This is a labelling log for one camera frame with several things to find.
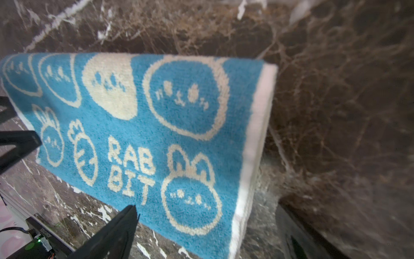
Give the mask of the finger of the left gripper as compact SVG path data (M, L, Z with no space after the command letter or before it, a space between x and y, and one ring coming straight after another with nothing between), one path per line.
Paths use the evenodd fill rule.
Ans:
M13 146L13 149L1 155L1 174L3 174L41 147L42 141L35 131L6 131L1 132L1 146Z
M1 105L0 124L3 124L17 116L17 113L8 97L1 97L0 105Z

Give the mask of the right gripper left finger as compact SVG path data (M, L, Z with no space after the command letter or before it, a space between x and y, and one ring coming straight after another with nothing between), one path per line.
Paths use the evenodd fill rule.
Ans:
M68 256L69 259L127 259L140 215L128 205L107 225Z

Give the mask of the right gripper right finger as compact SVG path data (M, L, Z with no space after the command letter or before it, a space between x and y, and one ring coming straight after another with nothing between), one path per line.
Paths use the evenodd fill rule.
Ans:
M276 224L286 259L347 259L289 205L278 203Z

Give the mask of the blue bunny print towel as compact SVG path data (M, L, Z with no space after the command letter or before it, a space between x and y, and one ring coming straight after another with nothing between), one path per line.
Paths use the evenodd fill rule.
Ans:
M250 216L278 67L262 60L16 54L1 85L36 161L204 259L234 259Z

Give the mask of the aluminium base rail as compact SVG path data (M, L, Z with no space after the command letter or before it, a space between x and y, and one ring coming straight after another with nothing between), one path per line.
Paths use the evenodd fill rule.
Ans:
M1 198L4 199L9 211L16 218L16 225L24 226L26 230L35 231L36 236L42 238L43 245L47 246L47 250L50 252L48 259L67 259L74 252L73 247L63 241L47 225L37 219L35 215L31 214L12 197L1 191Z

